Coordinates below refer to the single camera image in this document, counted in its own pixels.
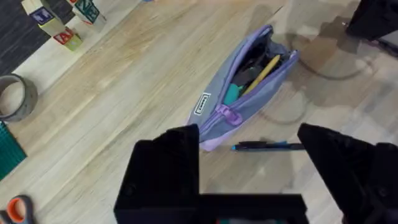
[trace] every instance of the green mat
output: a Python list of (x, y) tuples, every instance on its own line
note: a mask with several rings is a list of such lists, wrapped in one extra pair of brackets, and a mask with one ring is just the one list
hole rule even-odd
[(0, 180), (26, 158), (24, 151), (0, 121)]

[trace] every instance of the yellow pencil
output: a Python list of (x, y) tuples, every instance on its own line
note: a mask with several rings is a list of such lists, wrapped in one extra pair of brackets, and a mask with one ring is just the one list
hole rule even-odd
[(268, 73), (275, 67), (280, 59), (280, 55), (276, 55), (265, 67), (265, 69), (260, 73), (260, 75), (249, 85), (243, 95), (246, 95), (250, 91), (254, 89), (267, 75)]

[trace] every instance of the zipper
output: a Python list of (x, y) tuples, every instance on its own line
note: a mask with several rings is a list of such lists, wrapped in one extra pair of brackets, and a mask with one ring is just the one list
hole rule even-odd
[[(267, 32), (267, 33), (270, 32), (269, 30), (272, 31), (272, 27), (271, 27), (271, 26), (265, 26), (265, 27), (263, 27), (263, 29), (258, 30), (258, 31), (256, 32), (256, 34), (254, 35), (254, 37), (253, 37), (251, 40), (249, 40), (248, 43), (245, 44), (245, 45), (248, 45), (248, 46), (249, 46), (247, 49), (244, 49), (245, 45), (242, 46), (240, 52), (237, 54), (237, 56), (234, 58), (234, 61), (232, 62), (232, 64), (233, 64), (233, 65), (236, 65), (236, 66), (235, 66), (234, 68), (231, 67), (231, 68), (229, 69), (229, 71), (228, 71), (228, 76), (227, 76), (226, 81), (225, 81), (224, 84), (223, 84), (223, 87), (221, 88), (221, 97), (219, 97), (219, 99), (218, 99), (218, 101), (217, 101), (216, 108), (215, 108), (214, 112), (212, 112), (212, 113), (210, 114), (210, 116), (209, 116), (209, 118), (207, 119), (207, 121), (205, 121), (205, 122), (201, 125), (201, 127), (200, 127), (200, 129), (199, 129), (199, 133), (205, 132), (205, 131), (206, 131), (209, 127), (211, 127), (211, 126), (213, 125), (213, 123), (216, 122), (222, 115), (227, 114), (228, 117), (230, 117), (230, 118), (232, 118), (232, 119), (233, 119), (233, 118), (237, 118), (237, 117), (239, 117), (239, 116), (241, 117), (240, 114), (239, 114), (239, 115), (238, 115), (238, 114), (231, 115), (231, 113), (228, 112), (228, 111), (230, 111), (229, 107), (226, 106), (226, 105), (221, 104), (221, 102), (224, 100), (224, 97), (225, 97), (225, 93), (226, 93), (226, 91), (227, 91), (227, 88), (228, 88), (229, 84), (231, 83), (231, 80), (232, 80), (234, 74), (236, 73), (236, 70), (238, 69), (238, 67), (240, 66), (241, 62), (243, 61), (244, 56), (249, 52), (249, 50), (250, 50), (252, 44), (257, 40), (257, 38), (258, 38), (261, 34), (263, 34), (263, 33), (265, 33), (265, 32)], [(237, 61), (237, 59), (238, 59), (238, 57), (239, 57), (240, 55), (242, 55), (242, 57), (241, 57), (241, 58), (239, 59), (239, 61), (236, 63), (236, 61)]]
[[(297, 54), (297, 51), (294, 50), (290, 54), (290, 58), (294, 57), (294, 55)], [(240, 125), (243, 122), (243, 118), (239, 113), (235, 113), (233, 109), (236, 109), (237, 107), (241, 106), (244, 102), (246, 102), (248, 99), (250, 99), (252, 96), (257, 94), (264, 85), (267, 83), (273, 81), (273, 79), (276, 77), (278, 73), (280, 73), (281, 70), (286, 69), (288, 66), (290, 66), (294, 61), (290, 63), (286, 63), (282, 66), (280, 66), (276, 71), (272, 72), (266, 79), (264, 79), (262, 82), (260, 82), (252, 91), (250, 91), (248, 94), (240, 97), (238, 100), (236, 100), (234, 103), (230, 104), (230, 106), (226, 106), (224, 104), (221, 104), (220, 102), (217, 102), (215, 112), (211, 114), (207, 122), (205, 122), (202, 127), (200, 128), (200, 134), (204, 133), (207, 131), (210, 127), (214, 125), (215, 122), (217, 122), (222, 116), (225, 116), (226, 120), (232, 124), (232, 125)]]

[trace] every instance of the black pen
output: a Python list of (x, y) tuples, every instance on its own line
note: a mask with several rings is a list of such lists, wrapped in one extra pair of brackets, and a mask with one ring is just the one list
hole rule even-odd
[(244, 152), (296, 151), (305, 150), (303, 144), (286, 141), (269, 143), (266, 141), (245, 141), (232, 146), (232, 150)]

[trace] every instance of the wooden table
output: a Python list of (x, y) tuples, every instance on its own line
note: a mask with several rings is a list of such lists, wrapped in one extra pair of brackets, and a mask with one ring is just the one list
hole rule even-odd
[(341, 23), (358, 3), (137, 3), (118, 1), (113, 11), (99, 6), (105, 16), (132, 10), (55, 77), (28, 72), (42, 65), (24, 65), (22, 75), (33, 77), (41, 94), (28, 118), (9, 125), (28, 158), (0, 182), (2, 207), (23, 193), (34, 199), (38, 223), (115, 223), (113, 206), (135, 142), (184, 125), (239, 41), (272, 24), (273, 39), (299, 49), (301, 60), (232, 139), (201, 152), (201, 191), (301, 193), (312, 223), (339, 223), (341, 213), (306, 152), (229, 148), (238, 140), (297, 141), (302, 122), (369, 142), (398, 142), (398, 63), (343, 32)]

